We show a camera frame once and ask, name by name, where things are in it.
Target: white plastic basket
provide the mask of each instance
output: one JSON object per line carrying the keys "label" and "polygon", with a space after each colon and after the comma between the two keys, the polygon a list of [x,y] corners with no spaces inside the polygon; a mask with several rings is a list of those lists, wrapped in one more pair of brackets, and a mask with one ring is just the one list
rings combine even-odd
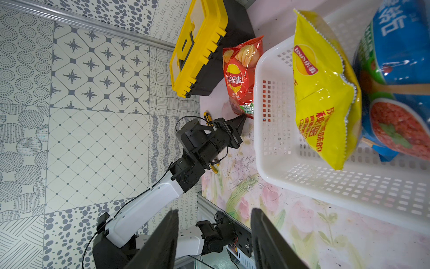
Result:
{"label": "white plastic basket", "polygon": [[[349,60],[380,1],[354,0],[325,17]],[[267,182],[430,235],[430,163],[399,154],[381,163],[365,143],[333,170],[295,125],[294,36],[258,61],[254,87],[257,168]]]}

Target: table surface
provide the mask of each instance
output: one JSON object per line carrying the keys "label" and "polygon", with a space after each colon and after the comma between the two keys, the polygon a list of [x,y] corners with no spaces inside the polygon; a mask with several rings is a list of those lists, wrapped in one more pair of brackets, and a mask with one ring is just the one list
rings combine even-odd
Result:
{"label": "table surface", "polygon": [[[248,14],[256,35],[265,35],[267,50],[294,34],[293,8],[325,16],[347,2],[257,0]],[[224,80],[210,96],[200,97],[200,107],[202,115],[209,111],[214,119],[236,116]],[[239,149],[229,149],[218,174],[202,176],[203,196],[238,221],[249,227],[252,208],[261,208],[310,269],[430,267],[428,236],[265,182],[255,163],[253,120],[246,120],[242,139]]]}

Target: tomato sauce image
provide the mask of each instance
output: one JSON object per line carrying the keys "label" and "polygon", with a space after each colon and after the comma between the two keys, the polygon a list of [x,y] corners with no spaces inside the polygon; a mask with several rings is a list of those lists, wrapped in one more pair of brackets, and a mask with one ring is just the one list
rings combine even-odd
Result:
{"label": "tomato sauce image", "polygon": [[388,148],[430,161],[430,136],[406,109],[391,102],[376,102],[370,119],[376,137]]}

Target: yellow toolbox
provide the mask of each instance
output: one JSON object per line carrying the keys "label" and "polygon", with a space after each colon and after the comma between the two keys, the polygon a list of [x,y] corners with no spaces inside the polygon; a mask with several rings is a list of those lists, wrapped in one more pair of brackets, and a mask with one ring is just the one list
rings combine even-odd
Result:
{"label": "yellow toolbox", "polygon": [[222,49],[255,37],[245,8],[233,0],[193,0],[170,60],[179,97],[208,96],[223,79]]}

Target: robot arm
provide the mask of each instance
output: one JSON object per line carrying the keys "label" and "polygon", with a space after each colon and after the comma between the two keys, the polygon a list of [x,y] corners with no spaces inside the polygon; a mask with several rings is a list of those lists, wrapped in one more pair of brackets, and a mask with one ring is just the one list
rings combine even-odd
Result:
{"label": "robot arm", "polygon": [[144,223],[149,221],[165,205],[181,196],[184,191],[176,180],[171,180],[168,171],[150,191],[124,206],[112,221],[106,224],[106,236],[115,246],[121,248]]}
{"label": "robot arm", "polygon": [[[144,243],[143,237],[136,239],[137,230],[197,184],[205,169],[210,169],[215,157],[226,147],[239,148],[245,119],[245,115],[229,121],[219,118],[211,122],[213,127],[202,126],[196,119],[187,122],[176,134],[184,147],[183,156],[169,167],[164,177],[120,209],[113,219],[108,220],[107,213],[99,218],[93,244],[96,267],[124,268],[139,250],[137,246]],[[181,238],[179,234],[177,257],[222,251],[222,246],[234,240],[234,228],[228,223],[214,227],[210,222],[199,222],[188,233],[192,236]]]}
{"label": "robot arm", "polygon": [[[222,226],[228,224],[229,218],[228,215],[224,215],[218,211],[215,214],[215,221],[218,223],[217,229],[220,224]],[[231,225],[228,225],[226,228],[228,228],[226,231],[231,229]],[[239,227],[235,229],[235,232],[241,235],[244,240],[242,243],[246,243],[247,250],[246,252],[243,252],[240,248],[236,250],[237,245],[240,246],[241,244],[240,238],[236,237],[237,240],[234,241],[234,247],[229,248],[231,259],[240,259],[240,262],[244,262],[247,267],[255,261],[257,269],[308,269],[261,209],[254,208],[252,210],[251,228],[252,235],[250,232],[242,232]],[[175,258],[183,254],[191,254],[191,251],[185,250],[184,252],[182,248],[192,249],[198,253],[201,251],[202,254],[204,254],[207,245],[214,246],[214,251],[217,251],[217,245],[222,249],[222,246],[217,244],[219,243],[217,241],[209,241],[209,244],[207,244],[206,235],[203,233],[201,235],[202,238],[205,238],[203,249],[198,250],[198,245],[202,245],[202,240],[200,239],[200,232],[197,229],[195,230],[196,234],[193,236],[196,237],[196,240],[193,243],[188,240],[181,241],[181,238],[193,238],[189,236],[193,234],[193,231],[189,229],[178,231],[178,210],[168,212],[151,236],[146,235],[141,240],[136,240],[137,247],[140,250],[127,263],[124,269],[173,269]],[[254,261],[249,261],[244,257],[245,255],[251,257],[251,253],[254,253]]]}

